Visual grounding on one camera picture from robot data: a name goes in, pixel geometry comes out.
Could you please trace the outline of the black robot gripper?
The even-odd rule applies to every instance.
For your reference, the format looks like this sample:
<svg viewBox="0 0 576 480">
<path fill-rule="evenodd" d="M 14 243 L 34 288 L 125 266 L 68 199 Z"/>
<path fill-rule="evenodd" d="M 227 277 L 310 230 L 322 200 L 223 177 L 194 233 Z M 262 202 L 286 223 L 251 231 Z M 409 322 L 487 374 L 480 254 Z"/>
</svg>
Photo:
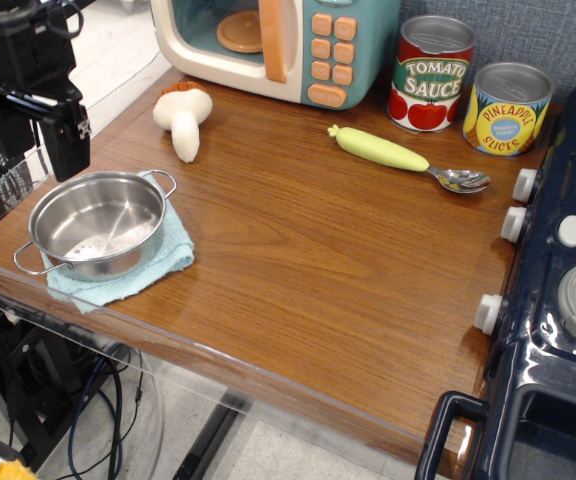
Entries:
<svg viewBox="0 0 576 480">
<path fill-rule="evenodd" d="M 69 79 L 76 66 L 71 41 L 83 24 L 75 2 L 0 2 L 0 152 L 15 158 L 35 145 L 29 119 L 14 103 L 28 102 L 30 117 L 46 117 L 40 127 L 58 182 L 90 166 L 90 122 Z"/>
</svg>

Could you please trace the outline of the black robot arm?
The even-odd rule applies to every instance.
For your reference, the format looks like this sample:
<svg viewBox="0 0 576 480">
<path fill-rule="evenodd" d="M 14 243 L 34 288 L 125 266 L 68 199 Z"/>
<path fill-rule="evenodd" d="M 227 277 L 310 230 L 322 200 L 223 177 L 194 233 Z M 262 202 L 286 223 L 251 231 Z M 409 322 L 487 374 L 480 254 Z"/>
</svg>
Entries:
<svg viewBox="0 0 576 480">
<path fill-rule="evenodd" d="M 0 1 L 0 152 L 14 158 L 36 143 L 40 128 L 57 181 L 90 165 L 90 122 L 71 82 L 72 41 L 84 24 L 84 1 Z"/>
</svg>

